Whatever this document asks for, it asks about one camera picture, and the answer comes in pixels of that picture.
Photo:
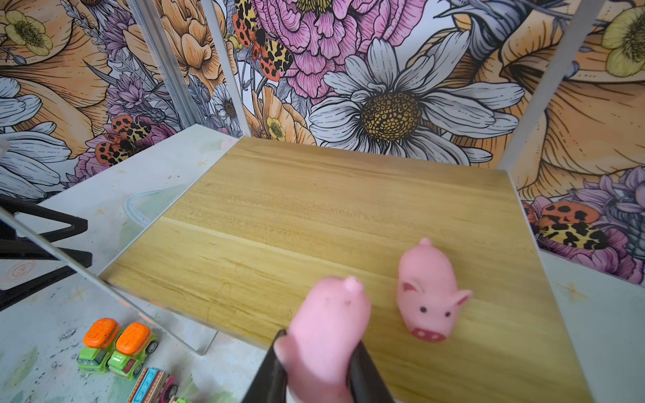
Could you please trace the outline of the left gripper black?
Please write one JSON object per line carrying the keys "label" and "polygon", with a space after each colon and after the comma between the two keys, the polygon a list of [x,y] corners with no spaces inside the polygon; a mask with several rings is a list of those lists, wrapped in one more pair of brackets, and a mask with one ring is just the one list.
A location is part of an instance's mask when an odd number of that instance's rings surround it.
{"label": "left gripper black", "polygon": [[[11,196],[1,197],[1,207],[13,215],[17,213],[25,213],[37,218],[65,223],[65,225],[67,225],[65,228],[42,234],[42,236],[50,242],[71,238],[75,235],[85,233],[88,229],[88,221],[85,218],[57,212],[55,210],[39,206],[35,203],[23,201]],[[46,252],[31,240],[20,238],[15,229],[11,228],[6,223],[2,223],[1,259],[16,260],[20,263],[26,263],[30,260],[55,260],[55,256]],[[21,285],[12,286],[8,290],[3,290],[1,292],[1,309],[5,310],[18,302],[31,297],[35,293],[40,292],[46,287],[53,285],[60,280],[64,280],[74,273],[75,270],[72,268],[63,266],[48,274],[40,275],[33,280],[28,280]]]}

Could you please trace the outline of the pink toy pig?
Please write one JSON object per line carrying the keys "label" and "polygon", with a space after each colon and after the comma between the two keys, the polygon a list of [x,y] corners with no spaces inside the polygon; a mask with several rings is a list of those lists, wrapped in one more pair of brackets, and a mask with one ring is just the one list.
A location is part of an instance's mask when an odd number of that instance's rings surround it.
{"label": "pink toy pig", "polygon": [[273,346],[296,402],[351,402],[349,362],[368,327],[371,302],[356,277],[326,277],[307,294]]}
{"label": "pink toy pig", "polygon": [[407,330],[430,343],[443,342],[473,297],[460,290],[453,265],[429,238],[405,252],[398,265],[396,303]]}

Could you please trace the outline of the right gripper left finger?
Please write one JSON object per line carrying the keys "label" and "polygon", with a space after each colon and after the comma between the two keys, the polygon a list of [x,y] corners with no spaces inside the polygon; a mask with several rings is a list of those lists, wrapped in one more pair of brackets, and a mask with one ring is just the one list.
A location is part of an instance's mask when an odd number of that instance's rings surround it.
{"label": "right gripper left finger", "polygon": [[285,403],[287,401],[287,373],[274,349],[275,342],[286,335],[287,331],[281,329],[275,336],[242,403]]}

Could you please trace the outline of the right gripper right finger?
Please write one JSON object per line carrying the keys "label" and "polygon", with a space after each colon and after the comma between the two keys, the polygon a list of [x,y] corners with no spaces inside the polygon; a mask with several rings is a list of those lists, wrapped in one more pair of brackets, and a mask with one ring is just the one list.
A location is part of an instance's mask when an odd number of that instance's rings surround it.
{"label": "right gripper right finger", "polygon": [[354,403],[395,402],[363,342],[349,361],[348,381]]}

